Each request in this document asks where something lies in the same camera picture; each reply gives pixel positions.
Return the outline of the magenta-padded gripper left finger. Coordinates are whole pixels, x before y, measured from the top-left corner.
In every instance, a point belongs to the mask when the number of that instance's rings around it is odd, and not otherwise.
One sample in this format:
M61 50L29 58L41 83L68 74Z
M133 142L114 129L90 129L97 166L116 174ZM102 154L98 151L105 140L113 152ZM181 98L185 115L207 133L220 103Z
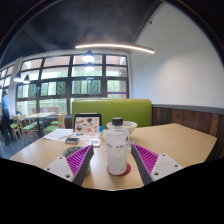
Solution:
M81 186L93 155L93 146L88 145L67 157L57 157L44 170Z

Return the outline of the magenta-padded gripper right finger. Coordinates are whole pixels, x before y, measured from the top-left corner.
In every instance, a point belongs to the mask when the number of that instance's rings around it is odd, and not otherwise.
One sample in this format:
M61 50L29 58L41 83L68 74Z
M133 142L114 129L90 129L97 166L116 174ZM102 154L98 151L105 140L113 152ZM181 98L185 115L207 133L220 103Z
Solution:
M131 154L135 159L144 185L182 169L182 166L166 153L156 154L137 144L131 145Z

